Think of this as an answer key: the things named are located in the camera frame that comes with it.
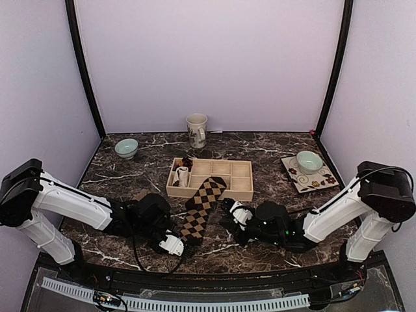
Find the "beige ribbed sock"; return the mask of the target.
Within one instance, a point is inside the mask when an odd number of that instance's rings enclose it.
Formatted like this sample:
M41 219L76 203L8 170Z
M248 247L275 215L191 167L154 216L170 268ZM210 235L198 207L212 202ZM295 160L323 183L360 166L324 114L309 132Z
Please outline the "beige ribbed sock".
M142 200L144 197L146 197L148 194L150 193L150 191L148 189L143 189L141 190L136 196L134 196L132 198L132 200L136 200L136 201L140 201Z

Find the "brown yellow argyle sock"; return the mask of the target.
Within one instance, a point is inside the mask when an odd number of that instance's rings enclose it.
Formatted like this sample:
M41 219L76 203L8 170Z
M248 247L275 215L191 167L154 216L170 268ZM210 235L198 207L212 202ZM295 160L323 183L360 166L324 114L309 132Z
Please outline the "brown yellow argyle sock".
M210 214L217 206L227 184L221 177L208 177L185 203L187 214L180 234L189 246L200 246L205 236Z

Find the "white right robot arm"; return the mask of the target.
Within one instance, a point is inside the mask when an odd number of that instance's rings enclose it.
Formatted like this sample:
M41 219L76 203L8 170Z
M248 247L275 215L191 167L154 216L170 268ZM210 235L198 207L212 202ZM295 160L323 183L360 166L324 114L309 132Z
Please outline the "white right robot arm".
M300 254L364 215L358 230L344 243L341 260L331 269L336 281L345 282L356 273L357 263L368 258L389 230L415 214L414 186L407 170L364 161L358 166L355 178L340 193L301 218L291 218L285 206L272 201L254 209L225 198L221 208L226 215L220 225L242 247L255 240Z

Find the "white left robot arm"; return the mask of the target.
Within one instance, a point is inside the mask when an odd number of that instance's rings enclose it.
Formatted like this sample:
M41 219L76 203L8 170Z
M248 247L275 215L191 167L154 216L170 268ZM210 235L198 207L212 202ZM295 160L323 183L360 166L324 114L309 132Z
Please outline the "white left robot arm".
M191 255L184 239L174 233L170 205L149 193L141 200L118 201L77 190L45 172L42 162L31 159L6 175L1 182L1 225L26 234L77 283L87 283L91 268L82 252L41 212L51 211L78 220L108 235L148 239L157 253Z

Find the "rolled white ribbed sock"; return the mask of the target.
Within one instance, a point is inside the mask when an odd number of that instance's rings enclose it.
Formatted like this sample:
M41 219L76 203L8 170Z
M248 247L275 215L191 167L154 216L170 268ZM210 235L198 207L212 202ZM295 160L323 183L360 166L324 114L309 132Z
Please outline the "rolled white ribbed sock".
M189 180L189 168L186 166L179 166L175 170L174 178L173 178L173 186L174 187L181 187L186 188L188 187L188 180Z

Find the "rolled red argyle sock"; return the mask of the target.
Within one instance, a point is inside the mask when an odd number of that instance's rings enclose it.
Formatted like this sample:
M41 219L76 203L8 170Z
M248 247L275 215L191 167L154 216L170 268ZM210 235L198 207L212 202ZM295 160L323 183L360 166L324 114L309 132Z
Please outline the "rolled red argyle sock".
M180 166L186 166L187 168L191 168L193 166L192 159L188 157L183 157L180 161Z

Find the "pale green bowl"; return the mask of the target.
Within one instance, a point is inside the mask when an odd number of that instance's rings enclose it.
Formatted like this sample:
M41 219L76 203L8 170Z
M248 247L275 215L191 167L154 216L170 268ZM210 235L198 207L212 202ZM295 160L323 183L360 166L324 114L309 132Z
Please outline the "pale green bowl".
M324 165L321 157L312 151L301 151L296 155L296 161L303 174L317 173Z

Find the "teal striped ceramic bowl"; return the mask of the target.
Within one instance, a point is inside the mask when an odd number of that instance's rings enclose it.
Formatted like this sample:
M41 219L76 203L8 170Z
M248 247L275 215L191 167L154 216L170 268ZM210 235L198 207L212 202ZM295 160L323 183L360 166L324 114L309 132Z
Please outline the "teal striped ceramic bowl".
M132 159L138 150L138 142L133 138L127 138L119 141L114 150L116 154L123 159Z

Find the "coral pattern ceramic mug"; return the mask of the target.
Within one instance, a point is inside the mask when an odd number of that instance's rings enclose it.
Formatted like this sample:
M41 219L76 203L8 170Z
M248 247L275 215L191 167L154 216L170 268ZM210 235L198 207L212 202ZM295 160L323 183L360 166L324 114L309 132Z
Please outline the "coral pattern ceramic mug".
M196 149L204 148L208 117L204 114L195 113L187 116L186 121L190 145Z

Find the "green circuit board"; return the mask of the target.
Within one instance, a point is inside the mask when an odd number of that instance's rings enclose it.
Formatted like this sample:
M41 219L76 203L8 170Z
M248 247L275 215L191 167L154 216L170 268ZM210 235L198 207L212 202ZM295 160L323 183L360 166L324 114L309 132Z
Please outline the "green circuit board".
M95 291L92 299L95 304L103 307L119 307L122 304L120 299L107 292Z

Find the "black front table rail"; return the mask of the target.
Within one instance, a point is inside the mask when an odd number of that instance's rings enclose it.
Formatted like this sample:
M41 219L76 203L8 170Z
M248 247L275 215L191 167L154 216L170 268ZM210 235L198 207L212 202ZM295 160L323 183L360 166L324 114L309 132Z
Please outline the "black front table rail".
M223 244L208 251L197 250L196 255L184 261L147 248L139 251L137 258L123 248L110 253L86 249L84 254L82 277L60 268L46 254L40 256L39 266L50 269L60 280L117 293L146 287L234 291L283 286L293 290L319 289L340 281L366 278L365 269L384 259L380 253L371 253L366 263L349 265L340 258L340 252L332 249L295 254L259 244L247 248Z

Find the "black left corner post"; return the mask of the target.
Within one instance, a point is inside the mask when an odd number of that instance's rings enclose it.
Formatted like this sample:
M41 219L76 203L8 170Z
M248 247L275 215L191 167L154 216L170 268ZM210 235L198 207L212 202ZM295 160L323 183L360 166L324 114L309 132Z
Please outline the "black left corner post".
M103 140L106 137L106 131L103 124L103 120L99 113L98 104L96 97L92 88L92 83L90 80L90 75L87 68L86 58L83 51L83 44L81 40L81 33L79 30L79 25L77 21L77 13L75 8L74 0L65 0L66 15L68 20L68 25L70 29L70 35L72 40L72 46L75 53L75 58L77 61L77 67L79 70L79 75L81 77L81 82L83 85L84 93L87 99L88 107L92 115L94 125L96 127L99 138Z

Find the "black corner post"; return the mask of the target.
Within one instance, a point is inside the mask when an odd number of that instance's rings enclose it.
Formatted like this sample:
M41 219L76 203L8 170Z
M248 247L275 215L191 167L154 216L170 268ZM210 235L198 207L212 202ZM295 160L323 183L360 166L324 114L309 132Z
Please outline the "black corner post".
M335 90L337 88L337 83L338 83L339 76L341 73L341 68L343 65L343 59L344 59L346 44L348 40L348 33L350 30L350 23L352 19L353 7L354 7L353 0L344 1L343 15L341 18L341 27L339 31L335 57L334 57L333 66L331 69L331 75L330 75L330 79L328 82L326 95L324 97L322 109L320 112L320 116L317 122L315 132L314 132L315 140L320 140L324 132L326 122L328 120L328 116L329 116L330 109L331 109L332 102L333 102L334 95L335 95Z
M68 20L68 25L70 29L70 35L72 40L72 46L75 53L75 58L77 61L77 67L79 70L79 75L81 77L81 82L83 85L84 93L87 99L88 107L92 115L94 125L96 127L99 138L103 140L106 137L106 131L103 124L103 120L99 113L98 104L96 97L92 88L92 83L90 80L90 75L87 68L86 58L83 51L83 44L81 40L81 33L79 30L79 25L77 21L77 13L75 8L74 0L65 0L66 15Z

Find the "black right corner post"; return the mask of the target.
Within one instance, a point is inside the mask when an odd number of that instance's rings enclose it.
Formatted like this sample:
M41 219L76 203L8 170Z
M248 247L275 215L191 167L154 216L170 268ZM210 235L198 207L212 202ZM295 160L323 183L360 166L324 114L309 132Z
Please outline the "black right corner post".
M320 112L320 116L317 122L315 132L314 132L315 140L320 140L324 132L326 122L328 120L328 116L329 116L330 109L331 109L332 102L333 102L334 95L335 95L335 90L337 88L337 83L338 83L339 76L341 73L341 68L343 65L343 59L344 59L346 44L348 40L348 33L350 30L350 23L352 19L353 7L354 7L353 0L344 1L343 15L341 18L341 27L339 31L335 57L334 57L333 66L331 69L331 75L330 75L330 79L328 82L326 95L324 97L322 109Z

